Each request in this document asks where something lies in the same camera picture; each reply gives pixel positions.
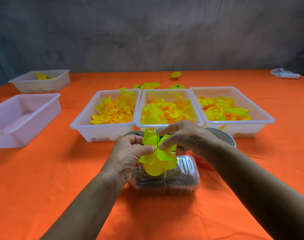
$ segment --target orange table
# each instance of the orange table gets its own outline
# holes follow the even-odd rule
[[[304,195],[304,77],[267,70],[70,74],[62,112],[24,148],[0,149],[0,240],[36,240],[100,171],[114,142],[86,142],[70,123],[98,90],[160,81],[161,88],[234,86],[275,118],[237,148]],[[19,94],[0,88],[0,103]],[[215,171],[199,168],[201,186],[184,197],[137,196],[126,186],[98,239],[271,239]]]

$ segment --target forearm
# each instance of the forearm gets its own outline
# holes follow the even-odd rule
[[[204,157],[274,239],[304,239],[304,197],[227,143]]]
[[[95,240],[123,186],[116,172],[100,172],[41,240]]]

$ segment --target plastic container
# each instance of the plastic container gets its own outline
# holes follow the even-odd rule
[[[200,175],[194,158],[189,155],[178,155],[178,164],[159,176],[151,176],[144,166],[132,169],[129,184],[145,196],[185,195],[198,190]]]
[[[196,106],[204,120],[204,127],[214,127],[228,133],[231,137],[254,137],[266,124],[274,123],[275,120],[268,113],[262,110],[243,93],[235,87],[204,87],[190,88]],[[196,97],[218,97],[228,96],[235,100],[235,105],[240,108],[250,109],[252,120],[248,121],[210,121],[203,112]]]
[[[58,93],[20,94],[0,104],[0,148],[24,147],[60,112]]]
[[[22,93],[34,92],[58,92],[70,83],[70,70],[32,71],[9,81]],[[36,73],[39,72],[55,79],[38,80]]]
[[[154,125],[154,124],[141,124],[142,122],[142,109],[143,107],[146,107],[148,103],[150,103],[153,99],[162,98],[165,101],[171,101],[176,102],[178,100],[177,95],[181,95],[182,100],[190,99],[191,104],[194,108],[195,117],[192,121],[193,123],[203,126],[204,122],[202,119],[202,116],[200,115],[200,112],[197,108],[197,106],[194,103],[193,97],[191,96],[188,89],[146,89],[142,93],[142,98],[140,102],[140,107],[138,108],[138,120],[136,122],[136,127],[140,128],[142,131],[145,129],[149,130],[156,130],[158,128],[165,128],[169,124],[160,124],[160,125]]]
[[[91,116],[94,114],[96,105],[101,103],[101,98],[112,96],[115,100],[118,95],[121,95],[120,90],[101,90],[98,91],[90,102],[85,106],[82,112],[76,117],[76,119],[70,125],[71,129],[77,129],[79,133],[88,141],[114,141],[124,134],[134,130],[134,125],[138,116],[138,105],[140,103],[141,89],[127,89],[126,91],[133,92],[133,96],[136,99],[136,105],[134,109],[133,121],[130,123],[122,124],[95,124],[91,125]]]
[[[204,129],[209,130],[212,132],[217,138],[221,139],[222,141],[227,142],[233,147],[236,147],[236,142],[234,141],[233,137],[231,137],[228,133],[224,132],[221,129],[213,128],[213,127],[205,127]],[[195,155],[194,160],[196,164],[202,168],[214,170],[211,164],[209,164],[203,157],[197,157]]]

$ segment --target pile of yellow petals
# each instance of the pile of yellow petals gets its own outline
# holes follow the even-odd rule
[[[182,86],[181,84],[170,85],[170,89],[182,89],[182,88],[186,88],[186,87]]]
[[[249,109],[235,106],[234,98],[218,96],[197,97],[206,117],[212,121],[251,120]]]
[[[98,113],[92,115],[91,124],[129,123],[133,120],[136,103],[133,93],[120,90],[122,95],[118,95],[116,100],[112,100],[111,96],[101,98],[101,104],[95,107]]]
[[[183,74],[181,72],[173,72],[170,74],[171,79],[178,79],[178,77],[182,76]]]
[[[144,83],[143,85],[140,85],[140,84],[135,84],[133,86],[133,88],[140,88],[142,90],[145,90],[145,89],[155,89],[155,88],[158,88],[162,86],[160,83],[157,83],[157,82],[150,82],[150,83]]]
[[[180,120],[193,120],[194,110],[191,100],[182,101],[180,95],[175,103],[154,99],[142,109],[142,124],[171,124]]]
[[[168,169],[174,169],[178,163],[176,158],[176,147],[173,145],[169,149],[160,150],[159,145],[170,135],[165,135],[161,138],[157,132],[145,130],[142,143],[144,145],[152,145],[156,147],[156,151],[153,154],[145,155],[140,158],[138,162],[143,163],[145,171],[152,176],[158,176]]]
[[[44,75],[44,74],[41,74],[41,73],[39,73],[39,72],[35,72],[35,73],[36,73],[36,76],[37,76],[37,79],[38,79],[38,80],[55,79],[55,77],[50,78],[50,77],[48,77],[48,76],[46,76],[46,75]]]

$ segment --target gray wall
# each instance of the gray wall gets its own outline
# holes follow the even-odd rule
[[[0,84],[30,70],[282,67],[304,0],[0,0]]]

